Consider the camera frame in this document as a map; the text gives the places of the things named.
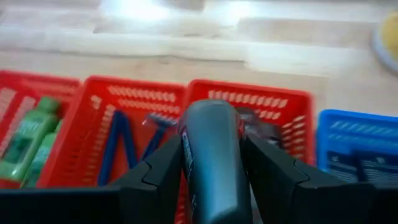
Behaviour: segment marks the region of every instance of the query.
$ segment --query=light wood surface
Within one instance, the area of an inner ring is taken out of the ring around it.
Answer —
[[[0,68],[306,90],[315,109],[396,116],[370,40],[396,1],[0,1]]]

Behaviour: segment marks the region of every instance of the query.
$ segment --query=shampoo bottle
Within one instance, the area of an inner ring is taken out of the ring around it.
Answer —
[[[43,166],[47,161],[47,158],[49,157],[51,148],[55,142],[55,139],[57,138],[57,134],[61,128],[61,125],[62,125],[62,120],[60,120],[57,127],[55,128],[55,132],[47,134],[44,137],[43,142],[40,145],[39,150],[37,150],[36,156],[34,157],[32,164],[30,165],[30,168],[25,176],[25,180],[24,183],[22,184],[22,187],[36,186],[36,182],[38,181]]]
[[[46,134],[54,131],[59,103],[49,97],[40,99],[27,112],[0,160],[0,178],[22,182]]]

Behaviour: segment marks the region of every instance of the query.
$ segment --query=label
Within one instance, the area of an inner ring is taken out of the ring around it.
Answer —
[[[24,138],[21,134],[15,133],[6,149],[3,160],[12,164],[22,162],[31,144],[31,138]]]
[[[192,170],[193,170],[193,153],[191,150],[191,147],[189,145],[189,139],[188,139],[188,134],[187,131],[184,130],[181,134],[182,137],[182,144],[184,147],[184,158],[185,158],[185,169],[186,169],[186,177],[188,182],[191,181],[191,174],[192,174]]]
[[[364,181],[398,184],[398,156],[379,152],[357,151]]]
[[[181,132],[182,146],[184,148],[184,173],[188,181],[188,187],[190,189],[190,201],[192,216],[195,214],[195,209],[197,207],[197,197],[195,195],[195,180],[193,178],[193,169],[195,166],[195,158],[193,157],[193,152],[191,145],[189,143],[189,137],[187,133],[187,128],[184,127]]]
[[[328,172],[348,183],[358,182],[358,169],[354,157],[328,151]]]

